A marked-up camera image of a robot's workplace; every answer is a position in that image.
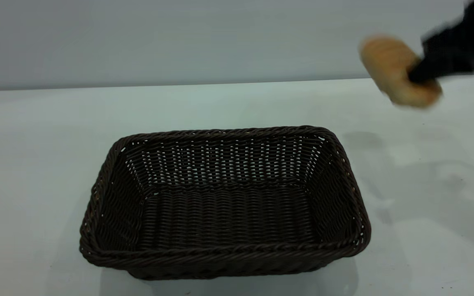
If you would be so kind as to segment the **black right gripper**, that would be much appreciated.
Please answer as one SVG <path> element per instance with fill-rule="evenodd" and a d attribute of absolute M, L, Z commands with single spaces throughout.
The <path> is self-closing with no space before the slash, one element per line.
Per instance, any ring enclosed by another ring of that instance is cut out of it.
<path fill-rule="evenodd" d="M 474 0 L 463 17 L 423 38 L 423 58 L 408 71 L 410 82 L 423 84 L 438 77 L 474 72 Z"/>

